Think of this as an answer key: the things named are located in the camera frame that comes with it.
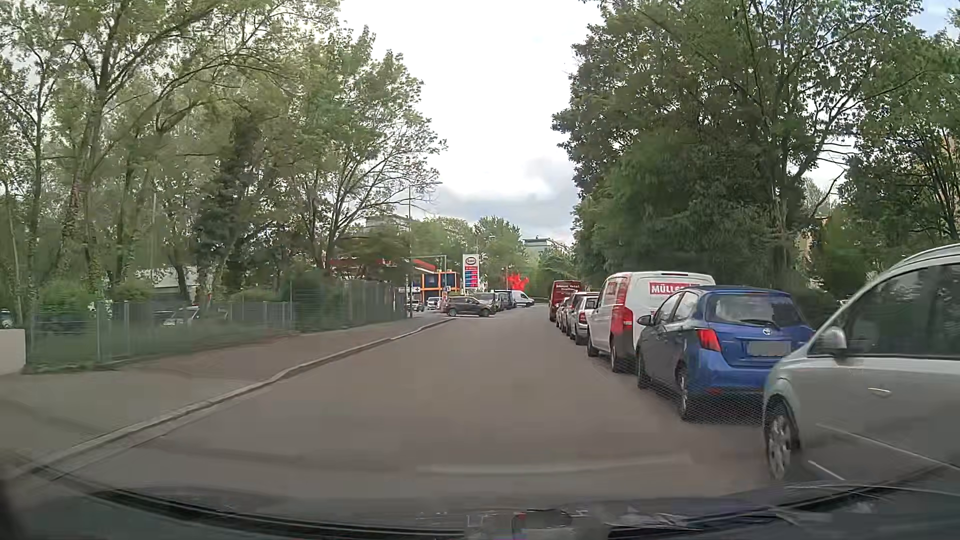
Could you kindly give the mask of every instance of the tire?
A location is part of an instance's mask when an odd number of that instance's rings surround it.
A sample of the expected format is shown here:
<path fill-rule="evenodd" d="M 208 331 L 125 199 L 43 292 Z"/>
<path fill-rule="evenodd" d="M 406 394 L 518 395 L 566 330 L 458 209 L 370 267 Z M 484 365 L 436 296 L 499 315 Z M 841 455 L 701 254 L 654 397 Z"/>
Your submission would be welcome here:
<path fill-rule="evenodd" d="M 800 432 L 790 405 L 778 400 L 768 406 L 763 418 L 763 441 L 766 451 L 767 474 L 774 481 L 790 482 L 813 479 L 801 465 L 803 454 Z"/>
<path fill-rule="evenodd" d="M 643 361 L 643 356 L 640 354 L 640 348 L 636 347 L 636 387 L 637 388 L 649 388 L 652 381 L 650 380 L 650 375 L 647 373 L 647 364 Z"/>
<path fill-rule="evenodd" d="M 600 351 L 597 351 L 597 348 L 590 342 L 590 331 L 587 331 L 587 356 L 593 358 L 599 354 Z"/>
<path fill-rule="evenodd" d="M 622 358 L 617 357 L 616 346 L 613 340 L 610 340 L 610 370 L 614 373 L 626 373 L 626 363 Z"/>
<path fill-rule="evenodd" d="M 681 420 L 692 422 L 697 417 L 697 403 L 690 398 L 686 367 L 678 367 L 675 376 L 677 378 L 677 414 L 680 415 Z"/>

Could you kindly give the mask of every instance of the chain-link fence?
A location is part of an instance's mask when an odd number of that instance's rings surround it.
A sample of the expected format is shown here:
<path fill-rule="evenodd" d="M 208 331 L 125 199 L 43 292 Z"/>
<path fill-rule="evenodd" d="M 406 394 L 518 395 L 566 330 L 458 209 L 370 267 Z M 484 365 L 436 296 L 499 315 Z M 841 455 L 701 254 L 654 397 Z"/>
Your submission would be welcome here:
<path fill-rule="evenodd" d="M 90 368 L 136 356 L 189 353 L 293 329 L 289 302 L 223 302 L 207 309 L 151 301 L 40 307 L 27 331 L 31 369 Z"/>
<path fill-rule="evenodd" d="M 405 296 L 384 282 L 330 280 L 319 286 L 294 288 L 291 298 L 298 331 L 336 330 L 406 316 Z"/>
<path fill-rule="evenodd" d="M 405 298 L 384 282 L 322 280 L 285 291 L 292 302 L 95 302 L 41 306 L 27 327 L 33 371 L 90 369 L 138 356 L 190 353 L 289 331 L 327 331 L 402 319 Z"/>

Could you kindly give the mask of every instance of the blurred license plate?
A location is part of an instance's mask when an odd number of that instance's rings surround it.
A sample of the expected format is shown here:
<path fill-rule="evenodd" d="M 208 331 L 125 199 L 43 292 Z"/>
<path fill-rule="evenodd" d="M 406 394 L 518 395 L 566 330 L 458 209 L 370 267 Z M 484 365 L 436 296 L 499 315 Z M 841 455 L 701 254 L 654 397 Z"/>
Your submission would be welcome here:
<path fill-rule="evenodd" d="M 789 341 L 751 341 L 747 343 L 747 354 L 750 356 L 787 356 L 789 353 Z"/>

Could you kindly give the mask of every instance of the curb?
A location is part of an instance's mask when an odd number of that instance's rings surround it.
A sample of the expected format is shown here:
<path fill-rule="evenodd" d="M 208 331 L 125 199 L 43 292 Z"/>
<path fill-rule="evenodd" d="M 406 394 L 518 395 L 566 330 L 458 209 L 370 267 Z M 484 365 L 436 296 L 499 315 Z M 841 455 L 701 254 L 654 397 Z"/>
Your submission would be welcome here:
<path fill-rule="evenodd" d="M 395 336 L 393 336 L 393 337 L 384 337 L 384 338 L 381 338 L 381 339 L 377 339 L 377 340 L 371 341 L 370 343 L 364 343 L 363 345 L 357 345 L 356 347 L 351 347 L 351 348 L 349 348 L 349 349 L 345 349 L 345 350 L 340 351 L 340 352 L 338 352 L 338 353 L 333 353 L 332 355 L 323 356 L 323 357 L 321 357 L 321 358 L 316 358 L 316 359 L 313 359 L 313 360 L 307 360 L 307 361 L 305 361 L 305 362 L 302 363 L 302 364 L 298 364 L 298 365 L 295 365 L 295 366 L 293 366 L 293 367 L 289 367 L 289 368 L 287 368 L 287 369 L 285 369 L 285 370 L 277 373 L 276 375 L 270 377 L 269 379 L 260 380 L 260 381 L 258 381 L 258 382 L 254 382 L 254 383 L 252 383 L 252 384 L 248 384 L 247 386 L 243 386 L 243 387 L 241 387 L 241 388 L 237 388 L 236 390 L 231 390 L 231 391 L 227 392 L 226 394 L 221 394 L 221 395 L 215 396 L 215 397 L 213 397 L 213 398 L 209 398 L 209 399 L 206 399 L 206 400 L 203 400 L 203 401 L 200 401 L 200 402 L 196 402 L 196 403 L 193 403 L 193 404 L 190 404 L 190 405 L 183 406 L 183 407 L 181 407 L 181 408 L 177 408 L 177 409 L 171 410 L 171 411 L 169 411 L 169 412 L 165 412 L 165 413 L 163 413 L 163 414 L 161 414 L 161 415 L 159 415 L 159 416 L 155 416 L 154 418 L 150 418 L 150 419 L 144 420 L 144 421 L 142 421 L 142 422 L 137 422 L 136 424 L 130 424 L 129 426 L 124 426 L 123 428 L 120 428 L 119 430 L 113 430 L 113 431 L 111 431 L 111 432 L 109 432 L 109 433 L 104 433 L 103 435 L 99 435 L 99 436 L 94 437 L 94 438 L 92 438 L 92 439 L 86 440 L 86 441 L 84 441 L 84 442 L 82 442 L 82 443 L 80 443 L 80 444 L 78 444 L 78 445 L 74 445 L 74 446 L 72 446 L 72 447 L 70 447 L 70 448 L 68 448 L 68 449 L 66 449 L 66 450 L 61 450 L 61 451 L 59 451 L 59 452 L 54 452 L 54 453 L 52 453 L 52 454 L 48 454 L 48 455 L 46 455 L 46 456 L 44 456 L 44 457 L 41 457 L 40 459 L 37 459 L 37 460 L 35 460 L 35 461 L 32 461 L 32 462 L 30 463 L 30 465 L 28 465 L 28 466 L 26 466 L 26 467 L 18 468 L 18 469 L 16 469 L 16 470 L 11 471 L 11 474 L 8 476 L 8 478 L 16 478 L 16 477 L 19 477 L 19 476 L 24 475 L 24 474 L 35 473 L 35 472 L 42 471 L 42 470 L 44 470 L 44 469 L 46 469 L 46 468 L 51 467 L 52 465 L 54 465 L 55 463 L 57 463 L 57 462 L 59 462 L 59 461 L 63 461 L 64 459 L 67 459 L 67 458 L 69 458 L 69 457 L 73 457 L 73 456 L 75 456 L 75 455 L 77 455 L 77 454 L 82 454 L 82 453 L 84 453 L 84 452 L 88 452 L 88 451 L 94 450 L 94 449 L 96 449 L 96 448 L 99 448 L 99 447 L 101 447 L 101 446 L 104 446 L 104 445 L 106 445 L 106 444 L 108 444 L 108 443 L 111 443 L 111 442 L 113 442 L 113 441 L 116 441 L 116 440 L 122 439 L 122 438 L 124 438 L 124 437 L 133 435 L 134 433 L 138 433 L 138 432 L 143 431 L 143 430 L 148 430 L 148 429 L 150 429 L 150 428 L 154 428 L 154 427 L 156 427 L 156 426 L 159 426 L 160 424 L 165 424 L 165 423 L 167 423 L 167 422 L 171 422 L 171 421 L 177 420 L 177 419 L 182 418 L 182 417 L 184 417 L 184 416 L 186 416 L 186 415 L 188 415 L 188 414 L 192 414 L 192 413 L 194 413 L 194 412 L 198 412 L 198 411 L 201 411 L 201 410 L 204 410 L 204 409 L 207 409 L 207 408 L 211 408 L 211 407 L 214 406 L 214 405 L 219 405 L 219 404 L 221 404 L 221 403 L 223 403 L 223 402 L 230 401 L 230 400 L 232 400 L 232 399 L 234 399 L 234 398 L 238 398 L 238 397 L 243 396 L 243 395 L 245 395 L 245 394 L 249 394 L 249 393 L 251 393 L 251 392 L 253 392 L 253 391 L 256 391 L 256 390 L 259 390 L 259 389 L 261 389 L 261 388 L 266 388 L 267 386 L 271 386 L 271 385 L 273 385 L 273 384 L 276 384 L 276 383 L 280 382 L 281 380 L 290 379 L 290 378 L 295 377 L 295 376 L 297 376 L 297 375 L 299 375 L 299 374 L 301 374 L 301 373 L 305 373 L 305 372 L 307 372 L 307 371 L 310 371 L 310 370 L 313 369 L 313 368 L 317 368 L 317 367 L 326 365 L 326 364 L 328 364 L 328 363 L 335 362 L 335 361 L 337 361 L 337 360 L 339 360 L 339 359 L 346 358 L 346 357 L 348 357 L 348 356 L 356 355 L 357 353 L 362 353 L 362 352 L 367 351 L 367 350 L 369 350 L 369 349 L 373 349 L 373 348 L 375 348 L 375 347 L 379 347 L 380 345 L 383 345 L 383 344 L 388 343 L 388 342 L 390 342 L 390 341 L 394 341 L 394 340 L 397 340 L 397 339 L 400 339 L 400 338 L 403 338 L 403 337 L 407 337 L 407 336 L 409 336 L 409 335 L 413 335 L 413 334 L 415 334 L 415 333 L 424 331 L 424 330 L 426 330 L 426 329 L 428 329 L 428 328 L 432 328 L 432 327 L 436 327 L 436 326 L 439 326 L 439 325 L 444 324 L 444 323 L 448 323 L 448 322 L 450 322 L 450 321 L 452 321 L 452 320 L 453 320 L 453 318 L 447 317 L 447 318 L 441 319 L 441 320 L 439 320 L 439 321 L 435 321 L 435 322 L 432 322 L 432 323 L 423 325 L 423 326 L 417 328 L 416 330 L 408 331 L 408 332 L 406 332 L 406 333 L 402 333 L 402 334 L 400 334 L 400 335 L 395 335 Z"/>

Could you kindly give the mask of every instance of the windshield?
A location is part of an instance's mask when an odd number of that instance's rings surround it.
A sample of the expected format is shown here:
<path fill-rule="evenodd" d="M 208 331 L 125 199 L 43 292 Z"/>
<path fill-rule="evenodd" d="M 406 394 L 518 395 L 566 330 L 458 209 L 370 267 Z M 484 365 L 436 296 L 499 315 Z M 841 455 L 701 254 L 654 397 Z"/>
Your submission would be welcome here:
<path fill-rule="evenodd" d="M 707 302 L 707 319 L 717 323 L 790 327 L 804 323 L 789 297 L 769 294 L 718 294 Z"/>
<path fill-rule="evenodd" d="M 370 540 L 960 467 L 958 70 L 956 0 L 0 0 L 0 469 Z"/>

